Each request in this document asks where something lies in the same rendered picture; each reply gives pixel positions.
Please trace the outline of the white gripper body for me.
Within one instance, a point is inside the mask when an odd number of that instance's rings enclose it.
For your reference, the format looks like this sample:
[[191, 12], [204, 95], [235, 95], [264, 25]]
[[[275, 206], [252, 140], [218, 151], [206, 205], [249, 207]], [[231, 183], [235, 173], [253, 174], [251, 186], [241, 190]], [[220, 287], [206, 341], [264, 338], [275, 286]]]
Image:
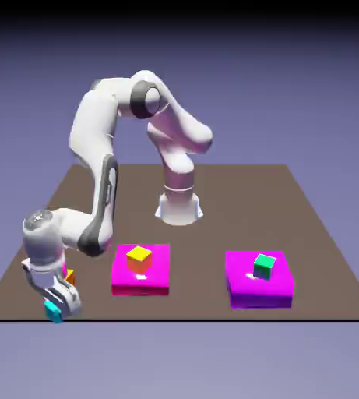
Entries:
[[82, 302], [76, 287], [59, 276], [53, 277], [53, 285], [42, 288], [42, 295], [58, 309], [62, 319], [76, 316], [81, 312]]

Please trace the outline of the small cyan cube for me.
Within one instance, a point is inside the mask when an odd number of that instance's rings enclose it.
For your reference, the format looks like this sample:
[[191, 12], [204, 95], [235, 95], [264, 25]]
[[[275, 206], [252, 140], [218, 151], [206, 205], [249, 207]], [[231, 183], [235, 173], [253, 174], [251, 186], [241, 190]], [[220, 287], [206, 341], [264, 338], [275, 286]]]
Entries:
[[61, 310], [53, 302], [51, 302], [47, 299], [44, 300], [44, 311], [45, 311], [47, 318], [52, 323], [62, 323], [63, 322]]

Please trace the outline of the small yellow cube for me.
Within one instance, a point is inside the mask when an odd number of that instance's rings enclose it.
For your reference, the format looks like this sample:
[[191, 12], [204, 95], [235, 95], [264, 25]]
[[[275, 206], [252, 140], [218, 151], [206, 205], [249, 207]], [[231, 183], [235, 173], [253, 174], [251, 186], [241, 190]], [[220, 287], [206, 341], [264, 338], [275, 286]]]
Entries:
[[153, 252], [136, 246], [126, 253], [127, 267], [136, 274], [145, 274], [152, 265]]

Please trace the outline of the small green cube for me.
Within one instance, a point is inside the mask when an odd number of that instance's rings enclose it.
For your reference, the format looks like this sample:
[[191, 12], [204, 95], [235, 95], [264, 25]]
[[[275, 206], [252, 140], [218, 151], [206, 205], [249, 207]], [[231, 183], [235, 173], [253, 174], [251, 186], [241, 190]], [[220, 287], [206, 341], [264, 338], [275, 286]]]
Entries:
[[273, 256], [258, 254], [254, 261], [253, 275], [256, 278], [268, 281], [271, 278], [275, 262], [276, 258]]

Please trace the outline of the large magenta box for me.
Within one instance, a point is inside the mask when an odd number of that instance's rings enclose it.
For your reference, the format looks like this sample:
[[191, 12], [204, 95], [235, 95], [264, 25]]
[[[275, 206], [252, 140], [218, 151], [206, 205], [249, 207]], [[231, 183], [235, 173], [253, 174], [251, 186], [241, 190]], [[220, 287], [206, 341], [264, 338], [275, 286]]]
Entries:
[[170, 291], [170, 245], [140, 244], [153, 252], [152, 265], [145, 274], [127, 267], [126, 253], [136, 244], [118, 244], [111, 269], [113, 296], [168, 296]]

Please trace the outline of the large purple box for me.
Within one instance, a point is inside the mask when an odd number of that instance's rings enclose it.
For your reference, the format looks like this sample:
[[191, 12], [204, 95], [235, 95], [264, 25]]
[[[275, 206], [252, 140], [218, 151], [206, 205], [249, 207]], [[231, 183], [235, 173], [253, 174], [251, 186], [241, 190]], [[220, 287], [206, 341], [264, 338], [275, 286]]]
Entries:
[[[253, 275], [254, 261], [260, 253], [276, 258], [268, 281]], [[282, 251], [227, 251], [225, 277], [233, 309], [287, 309], [292, 306], [295, 281]]]

